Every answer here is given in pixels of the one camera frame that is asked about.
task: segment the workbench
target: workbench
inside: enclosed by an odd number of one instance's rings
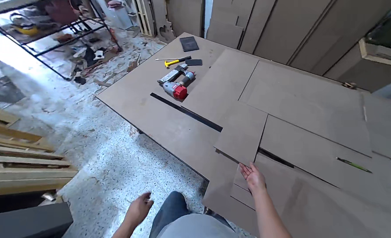
[[[238,171],[254,162],[293,237],[391,233],[391,100],[200,37],[183,52],[178,38],[97,97],[209,181],[206,207],[258,236]],[[157,83],[174,67],[155,58],[188,55],[203,65],[176,100]]]

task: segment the red nail gun cap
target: red nail gun cap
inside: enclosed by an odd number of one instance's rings
[[[179,85],[173,92],[173,96],[177,99],[184,99],[185,97],[187,97],[187,88],[182,85]]]

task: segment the jeans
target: jeans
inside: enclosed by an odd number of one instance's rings
[[[172,223],[181,216],[189,214],[191,214],[191,212],[187,208],[187,203],[185,202],[182,193],[176,191],[171,192],[153,220],[149,238],[156,238],[166,225]],[[219,214],[214,214],[212,217],[231,228],[229,223]]]

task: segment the gray shirt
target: gray shirt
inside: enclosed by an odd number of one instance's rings
[[[157,238],[238,238],[235,232],[215,218],[189,214],[165,226]]]

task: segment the black sanding block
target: black sanding block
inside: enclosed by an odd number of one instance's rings
[[[203,61],[197,59],[185,60],[185,63],[188,64],[188,66],[203,65]]]
[[[198,44],[193,36],[179,38],[179,40],[181,41],[184,52],[199,50]]]

